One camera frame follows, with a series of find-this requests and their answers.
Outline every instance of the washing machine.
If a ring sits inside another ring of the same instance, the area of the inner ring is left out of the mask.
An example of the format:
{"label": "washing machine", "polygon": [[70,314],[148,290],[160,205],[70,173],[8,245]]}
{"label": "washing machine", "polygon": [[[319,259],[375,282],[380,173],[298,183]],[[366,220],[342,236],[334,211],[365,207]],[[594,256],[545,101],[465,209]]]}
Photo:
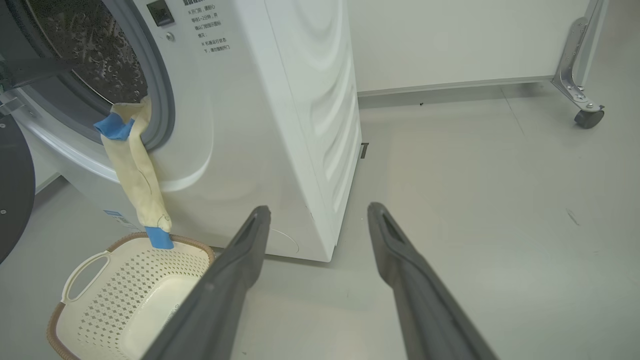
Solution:
{"label": "washing machine", "polygon": [[0,100],[105,217],[143,229],[93,124],[148,95],[172,233],[224,247],[268,205],[268,254],[331,260],[362,139],[344,0],[0,0],[0,37],[84,63]]}

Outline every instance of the metal frame leg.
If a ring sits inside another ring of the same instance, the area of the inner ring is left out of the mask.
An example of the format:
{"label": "metal frame leg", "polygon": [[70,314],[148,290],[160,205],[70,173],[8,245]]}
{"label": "metal frame leg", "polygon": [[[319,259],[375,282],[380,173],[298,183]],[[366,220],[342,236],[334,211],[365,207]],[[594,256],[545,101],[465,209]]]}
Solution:
{"label": "metal frame leg", "polygon": [[580,110],[588,113],[596,113],[604,109],[604,106],[593,102],[584,92],[584,88],[575,84],[573,80],[573,66],[575,65],[580,46],[587,33],[589,20],[581,17],[571,25],[571,32],[567,38],[566,45],[560,65],[551,83],[555,85],[560,92],[567,96]]}

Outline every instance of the white plastic basket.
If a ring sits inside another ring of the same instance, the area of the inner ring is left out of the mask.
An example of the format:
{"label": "white plastic basket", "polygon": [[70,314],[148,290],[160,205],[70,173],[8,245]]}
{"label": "white plastic basket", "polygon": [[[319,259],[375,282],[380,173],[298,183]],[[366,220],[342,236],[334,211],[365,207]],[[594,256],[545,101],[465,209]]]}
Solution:
{"label": "white plastic basket", "polygon": [[[175,247],[155,249],[145,233],[122,238],[69,276],[47,339],[63,359],[136,360],[213,263],[210,247],[172,235]],[[69,290],[94,261],[107,263],[74,299]]]}

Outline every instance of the basket handle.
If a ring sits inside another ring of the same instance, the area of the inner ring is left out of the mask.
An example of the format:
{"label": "basket handle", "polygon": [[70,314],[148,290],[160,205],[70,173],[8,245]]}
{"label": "basket handle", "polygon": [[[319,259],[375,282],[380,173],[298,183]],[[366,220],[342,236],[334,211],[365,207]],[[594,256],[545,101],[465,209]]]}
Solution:
{"label": "basket handle", "polygon": [[[76,297],[74,297],[73,299],[69,297],[69,291],[71,290],[71,286],[73,285],[74,281],[76,281],[76,278],[78,277],[78,275],[89,265],[91,265],[91,263],[93,263],[94,261],[100,259],[100,258],[107,258],[107,263],[104,264],[104,266],[100,269],[100,271],[98,271],[98,273],[96,274],[96,276],[93,277],[93,279],[89,282],[89,285],[85,286],[84,289],[80,292],[80,294]],[[84,292],[91,287],[91,285],[93,284],[93,282],[100,276],[100,274],[102,274],[102,272],[104,271],[104,269],[107,267],[107,265],[109,265],[109,262],[111,261],[111,253],[108,251],[103,251],[100,252],[96,255],[91,256],[90,258],[88,258],[87,260],[84,260],[80,265],[78,265],[78,267],[71,273],[71,275],[69,275],[69,278],[67,279],[67,282],[65,283],[65,287],[62,288],[62,302],[64,304],[68,304],[70,302],[76,301],[77,299],[79,299]]]}

